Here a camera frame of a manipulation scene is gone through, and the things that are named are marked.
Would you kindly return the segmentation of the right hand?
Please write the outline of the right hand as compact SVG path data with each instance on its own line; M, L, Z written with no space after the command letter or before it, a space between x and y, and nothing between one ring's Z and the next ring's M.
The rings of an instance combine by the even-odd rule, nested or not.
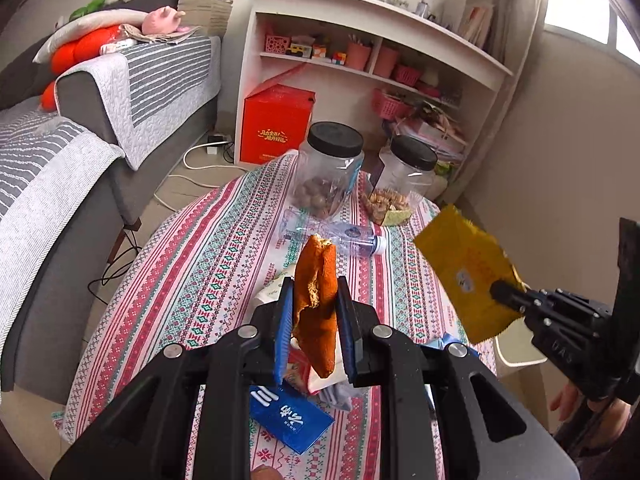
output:
M558 413L561 423L555 440L568 454L577 455L610 448L628 424L631 405L620 399L590 401L568 382L550 401L549 410Z

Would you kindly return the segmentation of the left hand thumb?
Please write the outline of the left hand thumb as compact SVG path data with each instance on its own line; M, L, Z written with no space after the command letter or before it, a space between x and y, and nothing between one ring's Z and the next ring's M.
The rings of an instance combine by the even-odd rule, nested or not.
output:
M260 465L250 473L250 480L283 480L283 477L274 468Z

